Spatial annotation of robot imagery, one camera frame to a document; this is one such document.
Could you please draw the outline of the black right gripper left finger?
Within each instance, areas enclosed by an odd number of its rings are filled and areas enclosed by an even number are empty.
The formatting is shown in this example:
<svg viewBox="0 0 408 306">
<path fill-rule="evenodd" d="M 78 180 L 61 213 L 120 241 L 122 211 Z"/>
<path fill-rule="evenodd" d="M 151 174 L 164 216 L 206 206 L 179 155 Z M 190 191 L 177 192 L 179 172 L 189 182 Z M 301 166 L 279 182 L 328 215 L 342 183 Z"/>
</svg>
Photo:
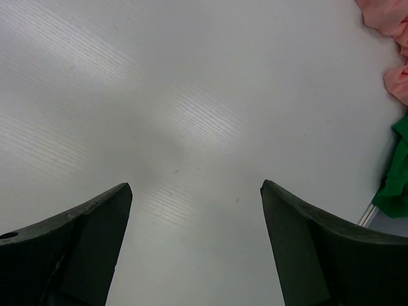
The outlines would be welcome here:
<svg viewBox="0 0 408 306">
<path fill-rule="evenodd" d="M 1 235 L 1 305 L 105 305 L 131 210 L 119 184 Z"/>
</svg>

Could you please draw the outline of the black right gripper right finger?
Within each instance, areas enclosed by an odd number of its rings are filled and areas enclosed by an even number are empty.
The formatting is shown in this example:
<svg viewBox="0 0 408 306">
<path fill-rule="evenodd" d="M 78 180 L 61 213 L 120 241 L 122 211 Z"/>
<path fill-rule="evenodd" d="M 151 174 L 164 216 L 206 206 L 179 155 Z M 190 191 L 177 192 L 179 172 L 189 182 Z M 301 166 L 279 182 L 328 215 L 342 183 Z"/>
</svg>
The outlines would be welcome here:
<svg viewBox="0 0 408 306">
<path fill-rule="evenodd" d="M 270 180 L 261 198 L 285 305 L 407 305 L 407 238 L 341 219 Z"/>
</svg>

